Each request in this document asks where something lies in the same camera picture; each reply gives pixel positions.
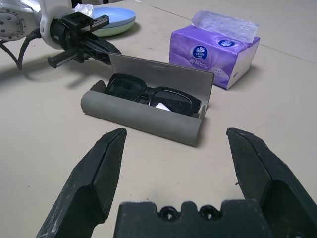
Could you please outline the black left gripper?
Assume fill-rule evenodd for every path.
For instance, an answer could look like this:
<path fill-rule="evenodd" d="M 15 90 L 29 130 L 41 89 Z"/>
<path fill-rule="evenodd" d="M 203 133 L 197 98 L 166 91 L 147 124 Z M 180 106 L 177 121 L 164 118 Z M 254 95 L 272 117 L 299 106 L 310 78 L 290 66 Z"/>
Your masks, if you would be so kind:
<path fill-rule="evenodd" d="M 109 53 L 121 54 L 121 51 L 112 43 L 93 34 L 108 24 L 107 15 L 93 19 L 81 12 L 54 19 L 50 26 L 50 36 L 62 47 L 63 52 L 48 57 L 49 65 L 58 68 L 70 60 L 84 63 L 89 58 L 111 65 Z"/>

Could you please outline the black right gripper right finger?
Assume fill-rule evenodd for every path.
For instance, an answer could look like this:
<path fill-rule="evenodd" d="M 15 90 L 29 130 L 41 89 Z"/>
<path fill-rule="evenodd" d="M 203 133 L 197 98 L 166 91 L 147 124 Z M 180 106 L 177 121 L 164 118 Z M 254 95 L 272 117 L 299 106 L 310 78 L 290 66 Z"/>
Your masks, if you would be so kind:
<path fill-rule="evenodd" d="M 253 133 L 226 134 L 242 193 L 258 202 L 274 237 L 315 238 L 317 205 L 289 167 Z"/>

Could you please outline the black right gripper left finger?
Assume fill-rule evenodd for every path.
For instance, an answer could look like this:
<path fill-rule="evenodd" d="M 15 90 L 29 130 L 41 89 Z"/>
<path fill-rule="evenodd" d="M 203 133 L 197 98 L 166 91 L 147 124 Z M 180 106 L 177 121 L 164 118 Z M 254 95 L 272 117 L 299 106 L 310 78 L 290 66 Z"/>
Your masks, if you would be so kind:
<path fill-rule="evenodd" d="M 39 238 L 90 238 L 109 216 L 127 131 L 104 134 L 74 167 L 41 226 Z"/>

